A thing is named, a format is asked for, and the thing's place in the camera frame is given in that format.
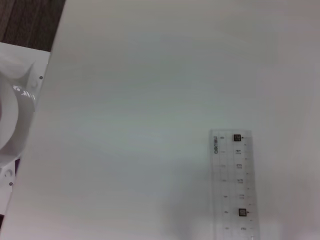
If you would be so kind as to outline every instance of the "wooden floor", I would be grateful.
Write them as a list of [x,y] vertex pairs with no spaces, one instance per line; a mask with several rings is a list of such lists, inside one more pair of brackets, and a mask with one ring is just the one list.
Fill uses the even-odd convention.
[[0,42],[50,52],[66,0],[0,0]]

